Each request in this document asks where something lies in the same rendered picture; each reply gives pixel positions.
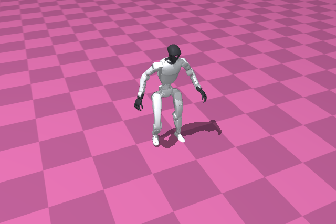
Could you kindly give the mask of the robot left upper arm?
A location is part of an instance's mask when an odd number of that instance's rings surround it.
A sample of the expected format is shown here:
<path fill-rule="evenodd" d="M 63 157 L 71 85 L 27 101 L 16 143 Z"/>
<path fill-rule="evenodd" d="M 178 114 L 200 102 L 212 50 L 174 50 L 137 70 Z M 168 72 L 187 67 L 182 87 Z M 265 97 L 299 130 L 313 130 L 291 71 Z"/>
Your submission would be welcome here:
<path fill-rule="evenodd" d="M 192 75 L 192 70 L 191 70 L 191 66 L 189 65 L 189 63 L 187 62 L 187 60 L 185 58 L 179 58 L 182 64 L 182 67 L 186 70 L 186 73 L 188 76 Z"/>

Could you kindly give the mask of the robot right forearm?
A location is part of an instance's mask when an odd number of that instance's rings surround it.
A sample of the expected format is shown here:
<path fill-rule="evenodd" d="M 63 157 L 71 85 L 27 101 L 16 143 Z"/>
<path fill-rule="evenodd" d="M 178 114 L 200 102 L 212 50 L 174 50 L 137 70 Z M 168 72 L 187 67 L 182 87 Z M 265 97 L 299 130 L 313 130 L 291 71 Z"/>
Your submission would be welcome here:
<path fill-rule="evenodd" d="M 145 93 L 145 86 L 146 86 L 146 76 L 143 74 L 140 79 L 140 88 L 138 92 L 138 96 L 141 97 L 142 94 Z"/>

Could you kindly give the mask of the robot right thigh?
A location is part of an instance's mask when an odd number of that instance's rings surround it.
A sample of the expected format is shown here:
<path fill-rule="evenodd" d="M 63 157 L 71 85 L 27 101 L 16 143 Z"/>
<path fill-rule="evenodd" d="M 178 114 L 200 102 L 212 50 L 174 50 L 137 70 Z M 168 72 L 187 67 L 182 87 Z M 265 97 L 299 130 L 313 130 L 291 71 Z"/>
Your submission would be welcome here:
<path fill-rule="evenodd" d="M 152 108 L 154 113 L 154 125 L 156 130 L 162 129 L 161 122 L 161 110 L 162 110 L 162 97 L 160 90 L 151 95 L 152 99 Z"/>

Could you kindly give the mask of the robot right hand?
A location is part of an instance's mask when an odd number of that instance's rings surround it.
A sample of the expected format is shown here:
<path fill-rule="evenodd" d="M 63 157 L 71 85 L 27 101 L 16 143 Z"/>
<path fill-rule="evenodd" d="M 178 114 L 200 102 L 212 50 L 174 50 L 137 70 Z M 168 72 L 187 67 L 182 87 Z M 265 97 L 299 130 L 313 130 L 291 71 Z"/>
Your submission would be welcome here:
<path fill-rule="evenodd" d="M 144 94 L 142 94 L 141 97 L 137 96 L 138 98 L 136 99 L 135 104 L 134 104 L 134 107 L 135 107 L 137 110 L 140 110 L 140 106 L 143 108 L 143 106 L 142 106 L 142 99 L 143 99 L 143 96 L 144 96 Z M 141 110 L 140 110 L 140 111 L 141 111 Z"/>

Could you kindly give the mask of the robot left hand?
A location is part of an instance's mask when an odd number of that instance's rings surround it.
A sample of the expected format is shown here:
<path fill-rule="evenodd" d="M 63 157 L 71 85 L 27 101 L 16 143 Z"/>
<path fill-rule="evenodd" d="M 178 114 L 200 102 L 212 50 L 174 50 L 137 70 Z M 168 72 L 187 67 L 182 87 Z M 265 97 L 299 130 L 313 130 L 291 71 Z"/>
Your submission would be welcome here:
<path fill-rule="evenodd" d="M 199 88 L 198 86 L 196 87 L 197 91 L 200 92 L 200 94 L 202 95 L 202 100 L 204 98 L 204 102 L 206 102 L 207 96 L 205 94 L 205 92 L 202 90 L 202 88 Z M 203 103 L 204 103 L 203 102 Z"/>

